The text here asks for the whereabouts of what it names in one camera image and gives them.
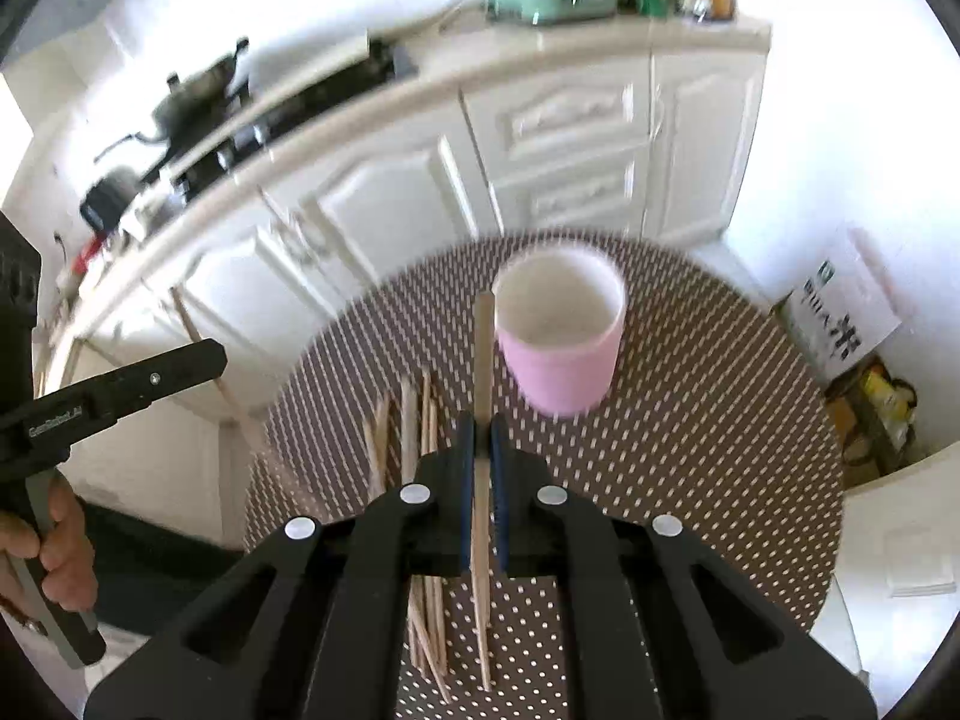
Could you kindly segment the person's left hand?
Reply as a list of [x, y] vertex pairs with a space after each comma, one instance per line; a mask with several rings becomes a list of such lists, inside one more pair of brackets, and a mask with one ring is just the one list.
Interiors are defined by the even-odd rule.
[[21, 518], [2, 514], [2, 606], [14, 616], [36, 617], [10, 559], [37, 559], [46, 571], [41, 590], [47, 600], [71, 613], [93, 610], [98, 598], [93, 544], [86, 536], [85, 514], [70, 483], [55, 475], [49, 488], [49, 512], [55, 527], [39, 536]]

